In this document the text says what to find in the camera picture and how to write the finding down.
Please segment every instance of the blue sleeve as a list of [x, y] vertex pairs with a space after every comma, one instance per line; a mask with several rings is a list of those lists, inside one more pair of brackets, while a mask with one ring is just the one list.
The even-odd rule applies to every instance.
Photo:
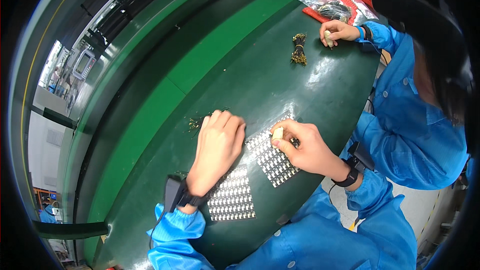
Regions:
[[[364, 24], [371, 30], [373, 45], [380, 49], [385, 49], [393, 57], [405, 34], [396, 31], [392, 27], [373, 21], [367, 21]], [[360, 43], [367, 42], [360, 38], [355, 41]]]
[[392, 183], [384, 175], [366, 170], [355, 191], [345, 190], [348, 208], [365, 219], [357, 234], [367, 237], [380, 249], [377, 269], [415, 269], [417, 241], [405, 219], [400, 203], [404, 195], [393, 197]]
[[[163, 205], [155, 206], [155, 216], [158, 220], [163, 211]], [[214, 269], [207, 259], [196, 252], [188, 239], [202, 236], [205, 229], [205, 219], [199, 211], [188, 215], [178, 209], [166, 213], [155, 228], [152, 235], [153, 249], [148, 251], [148, 259], [155, 270], [159, 269]], [[150, 237], [152, 230], [147, 231]]]
[[384, 130], [378, 118], [368, 112], [360, 116], [352, 138], [369, 151], [375, 170], [399, 185], [439, 190], [452, 184], [451, 179], [456, 179], [413, 141]]

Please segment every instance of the bundle of wires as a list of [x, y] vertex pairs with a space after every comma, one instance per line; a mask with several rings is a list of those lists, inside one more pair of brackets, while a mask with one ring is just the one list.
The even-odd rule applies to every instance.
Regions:
[[[230, 110], [230, 107], [225, 106], [220, 111], [224, 112], [224, 111], [227, 111], [227, 110]], [[204, 122], [204, 119], [207, 116], [212, 116], [212, 112], [208, 112], [208, 114], [203, 115], [203, 116], [197, 116], [197, 117], [191, 117], [190, 118], [190, 121], [188, 123], [188, 129], [189, 129], [188, 132], [189, 133], [190, 132], [195, 132], [195, 134], [191, 137], [192, 140], [195, 138], [195, 136], [200, 131], [202, 123]]]
[[305, 44], [305, 38], [307, 37], [304, 33], [297, 33], [293, 37], [293, 43], [295, 43], [295, 51], [292, 52], [291, 63], [301, 63], [303, 66], [307, 65], [307, 57], [303, 52], [303, 45]]

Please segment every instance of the plastic bag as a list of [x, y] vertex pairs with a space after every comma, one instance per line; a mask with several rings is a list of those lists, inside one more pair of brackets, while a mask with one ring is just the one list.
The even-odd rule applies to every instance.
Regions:
[[357, 6], [357, 8], [360, 10], [360, 12], [367, 17], [367, 19], [376, 19], [378, 20], [378, 17], [375, 16], [374, 13], [368, 8], [368, 6], [362, 1], [362, 0], [352, 0], [352, 2]]
[[315, 12], [330, 20], [340, 20], [347, 23], [352, 15], [352, 10], [341, 0], [298, 0], [309, 6]]

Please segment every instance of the blue anti-static jacket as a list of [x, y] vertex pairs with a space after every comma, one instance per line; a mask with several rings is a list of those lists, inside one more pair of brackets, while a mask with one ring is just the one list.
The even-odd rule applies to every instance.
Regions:
[[453, 126], [440, 109], [418, 96], [411, 36], [375, 22], [365, 24], [373, 43], [392, 60], [376, 80], [374, 114], [362, 113], [340, 157], [347, 159], [347, 149], [360, 141], [375, 170], [399, 185], [422, 190], [451, 185], [468, 158], [464, 127]]
[[[348, 208], [366, 218], [353, 232], [342, 227], [339, 212], [320, 185], [290, 219], [291, 224], [228, 269], [415, 269], [415, 234], [400, 209], [404, 196], [393, 197], [392, 188], [382, 174], [367, 170], [360, 187], [346, 191]], [[157, 204], [157, 219], [162, 211], [163, 205]], [[244, 221], [255, 225], [256, 220]], [[187, 215], [175, 209], [165, 214], [153, 233], [154, 248], [148, 251], [153, 267], [213, 269], [188, 241], [201, 237], [204, 228], [205, 219], [198, 211]]]

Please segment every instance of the floor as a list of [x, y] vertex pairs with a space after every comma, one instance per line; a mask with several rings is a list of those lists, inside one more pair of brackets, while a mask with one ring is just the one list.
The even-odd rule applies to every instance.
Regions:
[[[454, 190], [449, 186], [442, 190], [424, 191], [410, 189], [396, 183], [392, 184], [394, 196], [399, 194], [405, 195], [405, 199], [400, 207], [405, 215], [405, 219], [413, 228], [415, 236], [417, 237], [417, 244], [424, 246], [424, 240], [428, 237], [427, 232], [429, 231], [429, 227], [432, 223], [436, 222], [435, 219], [439, 211], [443, 210], [442, 206], [448, 204], [453, 197]], [[328, 192], [332, 186], [333, 182], [329, 178], [325, 178], [321, 183], [321, 187], [326, 192]], [[334, 187], [330, 192], [330, 199], [340, 213], [340, 222], [345, 228], [349, 228], [355, 222], [358, 213], [347, 208], [345, 190], [338, 186]]]

